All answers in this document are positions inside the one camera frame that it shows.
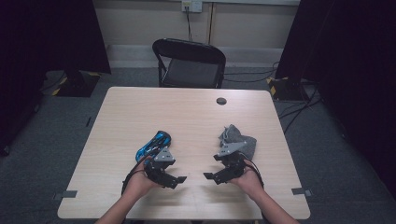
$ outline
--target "gray object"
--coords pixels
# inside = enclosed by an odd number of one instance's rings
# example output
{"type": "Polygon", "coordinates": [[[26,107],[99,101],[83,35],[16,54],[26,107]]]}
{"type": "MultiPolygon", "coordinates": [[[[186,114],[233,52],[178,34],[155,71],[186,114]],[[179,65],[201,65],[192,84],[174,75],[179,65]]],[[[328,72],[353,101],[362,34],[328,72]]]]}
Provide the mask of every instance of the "gray object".
{"type": "Polygon", "coordinates": [[[253,159],[257,140],[253,137],[242,135],[233,124],[231,124],[228,128],[225,128],[219,139],[221,141],[221,147],[224,144],[244,143],[241,144],[241,147],[238,150],[242,152],[249,160],[253,159]]]}
{"type": "Polygon", "coordinates": [[[155,161],[174,161],[175,158],[169,152],[168,147],[164,147],[163,150],[158,153],[154,159],[155,161]]]}

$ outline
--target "tape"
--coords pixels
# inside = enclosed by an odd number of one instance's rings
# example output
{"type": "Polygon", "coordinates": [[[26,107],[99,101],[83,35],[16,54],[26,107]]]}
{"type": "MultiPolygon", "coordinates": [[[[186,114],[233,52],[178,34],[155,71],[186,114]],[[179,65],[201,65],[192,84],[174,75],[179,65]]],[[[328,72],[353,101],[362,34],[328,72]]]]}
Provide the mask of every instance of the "tape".
{"type": "Polygon", "coordinates": [[[76,198],[76,190],[65,190],[62,193],[55,193],[52,197],[53,200],[61,200],[62,198],[76,198]]]}
{"type": "Polygon", "coordinates": [[[303,189],[303,188],[291,189],[291,192],[293,192],[293,195],[303,194],[306,197],[313,195],[310,189],[303,189]]]}

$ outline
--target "wire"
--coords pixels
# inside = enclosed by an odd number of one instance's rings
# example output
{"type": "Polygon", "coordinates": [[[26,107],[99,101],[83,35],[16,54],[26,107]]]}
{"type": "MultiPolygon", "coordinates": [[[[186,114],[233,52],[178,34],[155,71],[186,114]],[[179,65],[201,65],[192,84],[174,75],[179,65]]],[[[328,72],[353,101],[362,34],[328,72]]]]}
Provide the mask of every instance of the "wire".
{"type": "MultiPolygon", "coordinates": [[[[256,176],[259,178],[259,181],[260,181],[260,184],[262,185],[262,188],[264,188],[264,182],[262,181],[262,175],[260,174],[259,168],[257,167],[257,165],[252,160],[248,159],[248,157],[245,154],[242,153],[242,155],[254,165],[254,167],[253,167],[251,165],[246,164],[247,167],[249,167],[251,170],[254,171],[254,173],[256,173],[256,176]]],[[[263,212],[262,212],[262,220],[264,221],[264,223],[270,223],[268,221],[268,219],[265,217],[263,212]]]]}
{"type": "Polygon", "coordinates": [[[190,8],[184,7],[184,9],[186,9],[187,23],[189,24],[189,40],[192,42],[192,34],[191,34],[191,28],[190,28],[190,8]]]}
{"type": "Polygon", "coordinates": [[[122,181],[122,190],[121,190],[121,194],[123,194],[123,192],[125,191],[126,187],[128,186],[128,182],[131,179],[131,177],[136,174],[137,172],[140,171],[136,171],[136,168],[140,165],[140,163],[142,163],[143,161],[146,160],[147,157],[151,156],[151,153],[148,153],[147,155],[143,156],[140,161],[137,162],[137,164],[134,166],[134,168],[132,168],[131,172],[129,172],[129,174],[125,177],[125,180],[122,181]]]}
{"type": "Polygon", "coordinates": [[[260,78],[260,79],[241,81],[241,80],[232,80],[232,79],[224,78],[224,80],[225,81],[231,81],[231,82],[245,82],[245,83],[263,81],[263,80],[267,79],[268,77],[270,77],[276,71],[277,68],[275,68],[275,64],[277,64],[277,63],[279,63],[279,62],[273,63],[273,66],[272,66],[273,69],[270,70],[270,71],[267,71],[267,72],[252,72],[252,73],[246,72],[246,73],[227,73],[227,74],[224,74],[224,75],[227,75],[227,76],[231,76],[231,75],[259,75],[259,74],[268,74],[268,73],[270,73],[270,75],[268,75],[266,77],[263,77],[263,78],[260,78]]]}
{"type": "Polygon", "coordinates": [[[292,107],[295,107],[295,106],[297,106],[297,105],[303,105],[303,104],[305,104],[305,103],[304,103],[304,102],[301,102],[301,103],[298,103],[298,104],[295,104],[295,105],[288,106],[288,107],[286,107],[285,109],[283,109],[283,111],[282,111],[279,115],[277,115],[277,116],[280,118],[280,117],[282,117],[283,113],[285,113],[288,109],[290,109],[290,108],[292,108],[292,107]]]}
{"type": "Polygon", "coordinates": [[[286,126],[285,131],[283,131],[283,134],[286,134],[286,132],[288,131],[289,127],[291,126],[291,124],[297,119],[297,117],[301,114],[301,112],[303,112],[303,110],[307,109],[309,106],[311,106],[309,103],[311,103],[311,101],[314,99],[315,93],[318,90],[318,86],[315,87],[314,92],[312,93],[311,97],[309,98],[308,102],[306,102],[306,104],[303,106],[303,108],[298,109],[293,111],[292,113],[297,112],[297,114],[294,116],[294,118],[289,122],[288,126],[286,126]]]}

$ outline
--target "black chair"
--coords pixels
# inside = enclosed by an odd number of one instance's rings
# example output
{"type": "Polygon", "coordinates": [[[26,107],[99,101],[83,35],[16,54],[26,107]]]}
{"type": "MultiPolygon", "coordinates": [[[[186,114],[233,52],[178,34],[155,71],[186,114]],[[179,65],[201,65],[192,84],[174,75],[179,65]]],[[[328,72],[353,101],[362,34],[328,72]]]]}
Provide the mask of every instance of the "black chair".
{"type": "Polygon", "coordinates": [[[152,49],[158,59],[160,87],[221,88],[226,59],[219,49],[172,38],[155,41],[152,49]],[[171,59],[168,67],[163,57],[171,59]]]}

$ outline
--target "white wall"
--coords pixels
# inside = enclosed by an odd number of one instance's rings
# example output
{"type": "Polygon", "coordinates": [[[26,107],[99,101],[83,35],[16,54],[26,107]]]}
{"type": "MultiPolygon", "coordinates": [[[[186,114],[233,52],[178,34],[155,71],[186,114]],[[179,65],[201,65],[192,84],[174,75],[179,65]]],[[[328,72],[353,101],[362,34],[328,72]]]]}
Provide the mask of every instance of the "white wall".
{"type": "MultiPolygon", "coordinates": [[[[203,2],[202,13],[190,14],[194,41],[210,41],[217,47],[283,49],[298,1],[224,2],[203,2]]],[[[107,45],[150,46],[159,38],[189,38],[180,1],[94,0],[94,4],[107,45]]]]}

